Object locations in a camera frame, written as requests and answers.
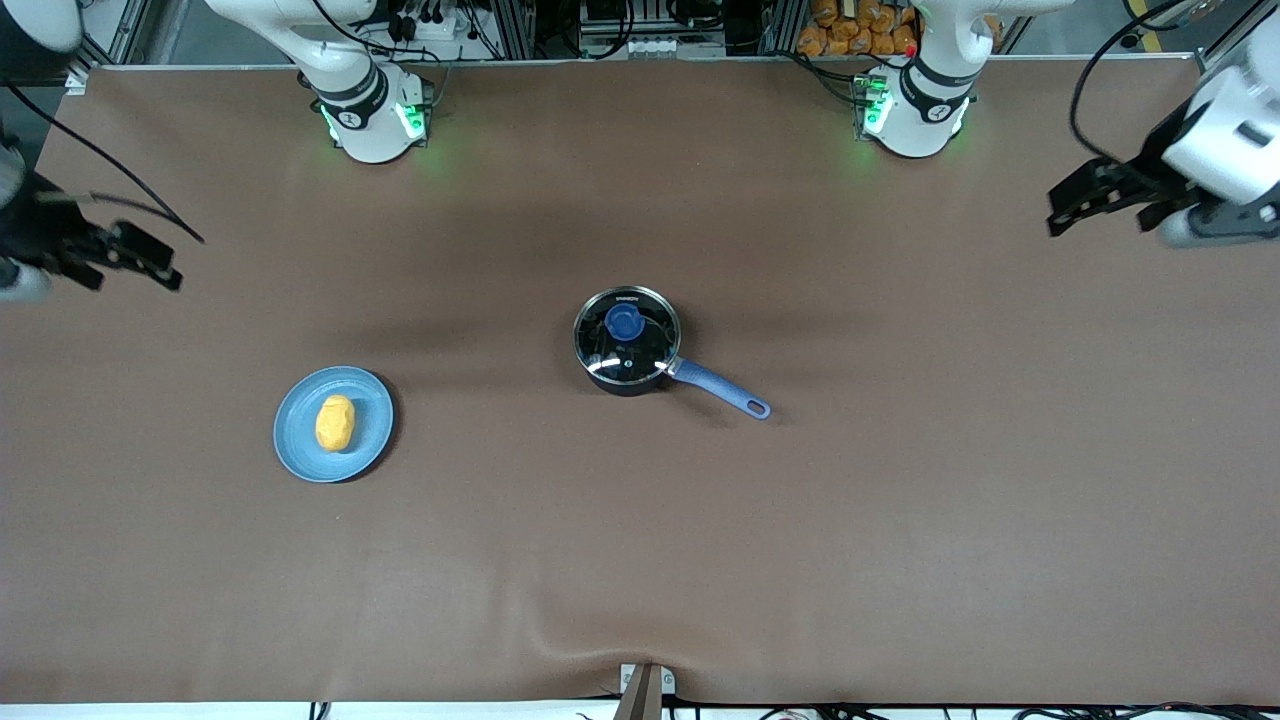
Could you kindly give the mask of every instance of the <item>blue knob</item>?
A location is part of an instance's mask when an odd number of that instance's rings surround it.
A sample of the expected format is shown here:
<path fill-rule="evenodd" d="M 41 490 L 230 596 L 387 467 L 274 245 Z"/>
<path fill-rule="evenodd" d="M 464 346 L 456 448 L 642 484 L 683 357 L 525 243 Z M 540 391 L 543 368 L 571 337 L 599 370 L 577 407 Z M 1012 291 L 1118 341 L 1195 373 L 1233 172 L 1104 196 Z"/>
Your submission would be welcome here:
<path fill-rule="evenodd" d="M 604 327 L 618 342 L 631 342 L 644 332 L 644 316 L 630 302 L 618 302 L 604 314 Z"/>

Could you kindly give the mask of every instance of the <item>pot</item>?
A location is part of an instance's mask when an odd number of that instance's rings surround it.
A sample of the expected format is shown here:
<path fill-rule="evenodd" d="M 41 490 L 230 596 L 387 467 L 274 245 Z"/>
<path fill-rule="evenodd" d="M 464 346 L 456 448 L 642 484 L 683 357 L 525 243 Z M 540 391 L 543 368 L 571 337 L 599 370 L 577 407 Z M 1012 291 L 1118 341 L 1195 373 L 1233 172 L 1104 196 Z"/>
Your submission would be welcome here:
<path fill-rule="evenodd" d="M 577 361 L 600 389 L 631 397 L 667 378 L 698 386 L 742 413 L 763 420 L 769 404 L 680 352 L 680 318 L 657 292 L 622 286 L 586 301 L 573 323 Z"/>

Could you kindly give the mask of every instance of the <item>blue plate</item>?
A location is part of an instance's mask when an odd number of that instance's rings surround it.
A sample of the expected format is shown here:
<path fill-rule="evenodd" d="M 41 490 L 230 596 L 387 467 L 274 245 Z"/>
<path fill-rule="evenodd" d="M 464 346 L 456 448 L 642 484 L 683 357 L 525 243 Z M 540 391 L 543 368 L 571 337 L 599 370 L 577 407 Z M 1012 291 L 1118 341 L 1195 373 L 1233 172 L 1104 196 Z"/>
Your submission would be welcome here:
<path fill-rule="evenodd" d="M 316 441 L 316 415 L 330 395 L 356 406 L 356 429 L 346 450 L 329 452 Z M 317 370 L 284 396 L 275 413 L 275 454 L 291 473 L 312 483 L 358 475 L 387 448 L 396 424 L 392 393 L 372 373 L 349 365 Z"/>

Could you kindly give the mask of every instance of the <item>blue handle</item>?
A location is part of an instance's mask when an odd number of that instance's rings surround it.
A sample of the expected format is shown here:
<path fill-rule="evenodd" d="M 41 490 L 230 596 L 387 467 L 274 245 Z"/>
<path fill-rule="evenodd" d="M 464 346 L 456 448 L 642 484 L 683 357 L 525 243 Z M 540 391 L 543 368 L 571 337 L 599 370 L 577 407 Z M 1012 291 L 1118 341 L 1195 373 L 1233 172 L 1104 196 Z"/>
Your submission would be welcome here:
<path fill-rule="evenodd" d="M 671 374 L 671 377 L 682 383 L 689 383 L 705 389 L 756 420 L 768 418 L 769 413 L 773 411 L 768 402 L 755 397 L 707 368 L 703 368 L 698 363 L 681 360 L 676 365 L 676 370 Z"/>

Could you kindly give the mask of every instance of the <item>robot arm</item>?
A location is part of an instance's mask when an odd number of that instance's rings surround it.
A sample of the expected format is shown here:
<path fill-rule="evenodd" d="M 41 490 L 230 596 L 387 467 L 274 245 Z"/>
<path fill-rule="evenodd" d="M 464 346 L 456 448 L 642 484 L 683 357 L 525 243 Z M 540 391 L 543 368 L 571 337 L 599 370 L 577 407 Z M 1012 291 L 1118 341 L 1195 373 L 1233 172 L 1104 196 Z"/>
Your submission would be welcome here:
<path fill-rule="evenodd" d="M 905 158 L 927 158 L 960 132 L 969 90 L 991 56 L 992 13 L 1036 15 L 1074 0 L 914 0 L 924 18 L 919 53 L 905 65 L 872 70 L 863 135 Z"/>
<path fill-rule="evenodd" d="M 1050 191 L 1051 236 L 1146 205 L 1143 232 L 1171 247 L 1280 238 L 1280 17 L 1254 29 L 1132 160 L 1096 158 Z"/>
<path fill-rule="evenodd" d="M 330 19 L 333 24 L 362 20 L 372 14 L 376 0 L 206 3 L 297 63 L 320 99 L 329 135 L 353 159 L 387 163 L 426 142 L 430 83 L 392 63 L 375 61 L 367 47 L 353 40 L 324 37 L 332 33 Z M 302 28 L 321 29 L 312 37 L 300 32 Z"/>
<path fill-rule="evenodd" d="M 82 32 L 76 0 L 0 0 L 0 82 L 63 70 Z M 178 290 L 182 274 L 168 245 L 132 223 L 90 223 L 74 199 L 27 168 L 13 145 L 0 129 L 0 301 L 44 299 L 50 274 L 97 290 L 99 266 L 142 273 Z"/>

